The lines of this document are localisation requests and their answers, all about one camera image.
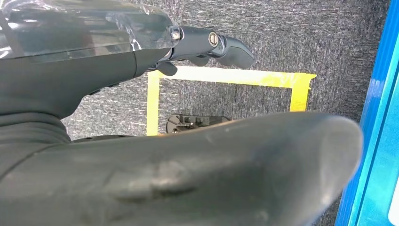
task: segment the yellow tape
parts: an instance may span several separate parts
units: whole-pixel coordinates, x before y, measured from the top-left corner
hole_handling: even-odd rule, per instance
[[[158,134],[158,107],[160,100],[160,78],[148,76],[147,84],[147,136]]]
[[[264,72],[210,67],[179,66],[177,74],[166,76],[159,71],[148,73],[147,135],[158,134],[158,104],[160,79],[180,79],[257,85],[292,89],[290,111],[305,111],[309,84],[315,74]]]

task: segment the screw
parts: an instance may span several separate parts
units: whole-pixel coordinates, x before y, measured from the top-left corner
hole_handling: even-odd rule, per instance
[[[179,40],[180,39],[180,32],[172,32],[172,39]]]
[[[215,32],[209,33],[209,43],[212,47],[216,47],[219,44],[219,37]]]

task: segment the plastic wrap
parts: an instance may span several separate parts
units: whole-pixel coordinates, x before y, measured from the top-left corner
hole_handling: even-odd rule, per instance
[[[0,58],[40,61],[172,48],[179,26],[157,7],[117,0],[0,0]]]

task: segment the robotic arm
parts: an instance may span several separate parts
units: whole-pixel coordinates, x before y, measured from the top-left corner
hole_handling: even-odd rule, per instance
[[[81,99],[174,61],[249,68],[241,41],[118,0],[0,1],[0,225],[302,226],[356,170],[356,123],[280,113],[72,143]]]

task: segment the black robot arm segment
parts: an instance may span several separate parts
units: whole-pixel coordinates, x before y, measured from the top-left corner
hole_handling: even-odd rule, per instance
[[[171,64],[173,61],[189,60],[197,66],[205,66],[211,57],[222,65],[241,69],[249,68],[255,61],[251,50],[240,40],[212,30],[181,26],[180,32],[174,35],[180,39],[179,43],[152,70],[158,69],[171,76],[177,71]]]
[[[3,173],[0,225],[303,226],[361,149],[356,123],[321,113],[50,146]]]

